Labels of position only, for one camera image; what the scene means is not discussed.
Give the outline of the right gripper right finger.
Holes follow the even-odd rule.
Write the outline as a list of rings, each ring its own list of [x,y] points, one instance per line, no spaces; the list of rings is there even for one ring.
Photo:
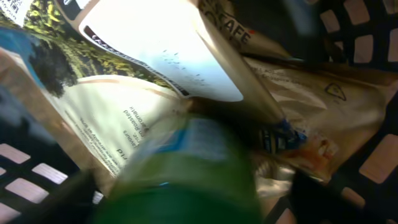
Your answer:
[[[302,172],[294,175],[289,200],[298,224],[382,223],[382,218],[354,206]]]

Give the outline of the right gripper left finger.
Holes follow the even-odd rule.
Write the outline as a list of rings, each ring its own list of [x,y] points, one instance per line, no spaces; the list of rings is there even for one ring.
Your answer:
[[[94,175],[80,171],[50,193],[37,205],[31,205],[12,220],[12,224],[86,223],[96,205]]]

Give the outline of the green lid jar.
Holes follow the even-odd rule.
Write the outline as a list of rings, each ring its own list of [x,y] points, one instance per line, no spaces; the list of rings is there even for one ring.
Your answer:
[[[248,150],[199,114],[160,118],[118,176],[93,223],[260,223]]]

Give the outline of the gold coffee bag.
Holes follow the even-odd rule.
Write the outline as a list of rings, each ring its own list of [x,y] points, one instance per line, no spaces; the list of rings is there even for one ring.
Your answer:
[[[397,93],[396,1],[2,1],[1,83],[107,190],[189,101],[329,180]]]

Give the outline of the grey plastic basket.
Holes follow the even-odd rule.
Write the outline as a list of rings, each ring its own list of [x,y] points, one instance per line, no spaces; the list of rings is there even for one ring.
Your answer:
[[[397,81],[308,68],[230,1],[2,1],[1,83],[105,194],[95,223],[396,223],[324,185]]]

